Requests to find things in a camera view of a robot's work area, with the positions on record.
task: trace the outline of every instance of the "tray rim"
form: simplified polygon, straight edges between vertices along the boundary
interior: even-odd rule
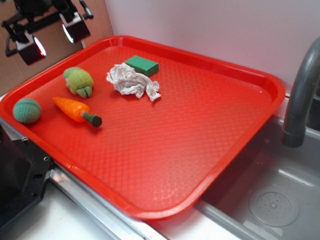
[[[83,58],[97,54],[99,51],[105,49],[106,47],[126,46],[129,48],[139,49],[137,48],[136,44],[138,44],[139,46],[143,46],[143,51],[147,53],[149,52],[153,55],[164,57],[196,68],[215,72],[234,79],[238,79],[240,81],[244,81],[243,79],[240,79],[241,76],[247,76],[246,81],[244,82],[260,86],[269,92],[272,99],[269,107],[262,115],[260,115],[258,120],[251,126],[251,128],[242,135],[242,137],[240,138],[241,141],[239,140],[237,143],[235,143],[235,145],[222,158],[231,159],[228,161],[227,165],[225,161],[220,160],[215,166],[215,169],[225,169],[232,162],[233,158],[241,151],[241,149],[244,148],[244,146],[239,142],[245,141],[246,143],[248,143],[250,139],[253,138],[253,136],[259,131],[259,129],[273,115],[274,111],[281,105],[285,98],[284,85],[277,77],[269,73],[200,55],[197,53],[192,53],[186,50],[170,47],[167,45],[151,42],[148,40],[132,36],[119,35],[107,37],[97,41],[96,43],[93,43],[89,47],[84,48],[77,53],[67,57],[65,60],[58,62],[57,64],[53,65],[52,67],[32,77],[31,79],[27,80],[23,84],[8,92],[0,101],[0,117],[2,117],[8,124],[12,125],[12,127],[19,131],[21,134],[33,140],[45,151],[47,151],[48,153],[54,153],[52,154],[53,159],[65,158],[66,156],[62,152],[57,152],[54,147],[39,138],[37,134],[30,131],[26,125],[17,122],[12,114],[8,113],[10,112],[10,110],[12,112],[13,106],[15,104],[15,102],[10,101],[10,99],[23,98],[27,94],[38,89],[38,86],[42,86],[45,83],[49,82],[51,79],[63,74],[64,69],[76,66],[83,61]],[[187,209],[188,207],[191,207],[200,198],[201,194],[204,193],[204,191],[210,186],[210,184],[214,182],[219,174],[223,172],[221,171],[219,174],[217,174],[217,172],[212,169],[210,173],[200,182],[196,189],[182,202],[161,211],[150,211],[138,208],[136,206],[133,207],[128,199],[113,191],[112,188],[110,188],[106,184],[102,184],[102,182],[100,182],[99,180],[97,181],[98,178],[96,178],[92,174],[90,175],[91,178],[89,180],[83,181],[84,173],[81,170],[74,170],[70,168],[66,169],[99,194],[101,193],[101,191],[105,192],[106,189],[107,191],[111,191],[114,196],[111,198],[107,198],[108,200],[110,200],[113,204],[115,204],[118,208],[122,209],[127,214],[144,220],[167,218]]]

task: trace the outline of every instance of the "sink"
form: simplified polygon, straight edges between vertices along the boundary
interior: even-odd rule
[[[320,236],[320,134],[286,147],[282,124],[273,116],[195,206],[241,239]]]

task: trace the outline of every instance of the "green plush toy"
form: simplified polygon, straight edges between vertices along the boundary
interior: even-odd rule
[[[63,73],[66,86],[73,94],[79,94],[83,98],[92,96],[94,81],[90,74],[80,67],[70,67]]]

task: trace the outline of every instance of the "green sponge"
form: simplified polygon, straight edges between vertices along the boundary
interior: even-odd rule
[[[40,118],[41,107],[31,98],[20,99],[13,107],[14,118],[23,124],[32,124]]]
[[[147,77],[150,77],[159,71],[158,63],[142,58],[140,56],[134,56],[125,61],[125,63],[134,68],[136,73],[146,75]]]

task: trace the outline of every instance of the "white wall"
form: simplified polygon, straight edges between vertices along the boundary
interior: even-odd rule
[[[130,35],[273,74],[290,92],[320,36],[319,0],[105,0]]]

